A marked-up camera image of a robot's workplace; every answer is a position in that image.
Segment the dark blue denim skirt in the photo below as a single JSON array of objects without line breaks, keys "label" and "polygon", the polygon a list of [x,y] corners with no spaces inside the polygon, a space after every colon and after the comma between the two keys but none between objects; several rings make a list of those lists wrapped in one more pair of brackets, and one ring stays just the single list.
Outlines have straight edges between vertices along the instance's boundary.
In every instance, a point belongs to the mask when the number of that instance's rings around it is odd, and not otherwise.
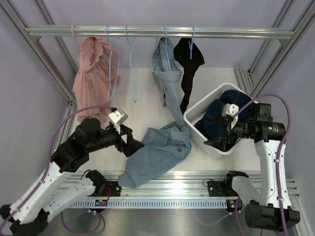
[{"label": "dark blue denim skirt", "polygon": [[[238,90],[229,89],[226,90],[219,99],[215,99],[208,107],[207,112],[200,119],[194,127],[206,137],[207,140],[211,140],[219,137],[223,131],[226,130],[225,126],[211,126],[208,125],[208,122],[215,119],[216,117],[221,117],[222,108],[225,104],[235,104],[239,106],[241,109],[245,106],[249,101],[251,101],[251,97],[247,94],[240,92]],[[251,117],[251,106],[249,105],[246,109],[244,109],[239,115],[238,120],[240,122],[249,121]]]}]

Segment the light denim skirt with buttons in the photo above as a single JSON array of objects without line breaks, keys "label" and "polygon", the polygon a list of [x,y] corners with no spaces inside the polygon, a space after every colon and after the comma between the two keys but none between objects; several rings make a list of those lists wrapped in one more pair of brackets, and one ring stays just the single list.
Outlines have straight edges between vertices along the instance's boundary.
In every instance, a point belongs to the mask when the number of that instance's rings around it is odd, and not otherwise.
[{"label": "light denim skirt with buttons", "polygon": [[174,168],[191,152],[190,138],[191,130],[174,122],[161,129],[148,128],[144,146],[127,159],[119,186],[137,188]]}]

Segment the light blue wire hanger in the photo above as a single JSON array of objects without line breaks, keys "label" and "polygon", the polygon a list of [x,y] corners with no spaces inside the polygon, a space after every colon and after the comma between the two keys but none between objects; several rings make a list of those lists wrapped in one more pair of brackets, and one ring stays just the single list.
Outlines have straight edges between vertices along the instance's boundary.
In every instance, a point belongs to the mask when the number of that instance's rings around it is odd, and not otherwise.
[{"label": "light blue wire hanger", "polygon": [[129,65],[133,89],[133,102],[137,103],[138,101],[138,80],[136,75],[137,73],[136,69],[138,68],[138,61],[136,58],[137,39],[136,37],[130,38],[127,25],[124,25],[124,35],[129,48]]}]

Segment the light blue hanger of denim skirt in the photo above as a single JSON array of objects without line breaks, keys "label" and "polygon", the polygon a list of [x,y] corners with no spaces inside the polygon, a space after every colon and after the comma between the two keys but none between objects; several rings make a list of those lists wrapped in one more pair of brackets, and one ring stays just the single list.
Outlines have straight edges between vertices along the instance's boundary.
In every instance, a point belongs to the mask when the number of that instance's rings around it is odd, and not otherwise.
[{"label": "light blue hanger of denim skirt", "polygon": [[108,101],[112,102],[113,100],[113,95],[115,92],[116,84],[118,81],[118,75],[119,75],[119,68],[120,68],[120,59],[121,59],[121,53],[122,53],[122,48],[120,48],[119,55],[118,55],[118,64],[117,64],[117,71],[116,71],[116,76],[113,77],[112,73],[114,72],[114,67],[113,67],[113,58],[114,58],[114,46],[115,42],[120,39],[120,37],[117,37],[114,40],[110,40],[109,38],[109,25],[106,24],[104,28],[104,33],[105,33],[105,38],[107,42],[109,43],[110,46],[110,56],[109,56],[109,88],[108,88]]}]

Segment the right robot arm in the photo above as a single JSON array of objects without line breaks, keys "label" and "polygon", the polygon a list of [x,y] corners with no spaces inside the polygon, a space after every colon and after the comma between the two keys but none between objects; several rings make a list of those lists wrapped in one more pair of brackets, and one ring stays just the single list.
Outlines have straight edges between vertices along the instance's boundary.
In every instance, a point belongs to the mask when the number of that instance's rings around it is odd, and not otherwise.
[{"label": "right robot arm", "polygon": [[235,104],[224,105],[210,124],[225,125],[226,131],[205,144],[215,146],[222,142],[225,147],[237,138],[253,139],[260,160],[261,188],[257,191],[246,173],[229,171],[222,181],[207,181],[209,195],[237,196],[245,205],[249,228],[285,233],[300,222],[300,213],[292,208],[286,187],[285,126],[273,121],[270,104],[253,103],[247,122],[238,121],[238,111]]}]

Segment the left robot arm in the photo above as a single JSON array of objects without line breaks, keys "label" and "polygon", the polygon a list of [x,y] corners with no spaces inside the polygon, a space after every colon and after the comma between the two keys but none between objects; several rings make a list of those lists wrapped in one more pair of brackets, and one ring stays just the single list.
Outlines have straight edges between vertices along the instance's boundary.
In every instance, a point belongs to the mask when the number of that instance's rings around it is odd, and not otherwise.
[{"label": "left robot arm", "polygon": [[38,180],[19,200],[3,205],[0,215],[10,222],[14,236],[37,236],[63,210],[85,196],[110,195],[106,178],[97,170],[88,171],[82,179],[57,196],[52,194],[79,167],[88,162],[90,153],[114,146],[126,157],[144,145],[133,138],[132,130],[121,124],[102,129],[96,118],[86,118],[74,133],[52,154],[49,165]]}]

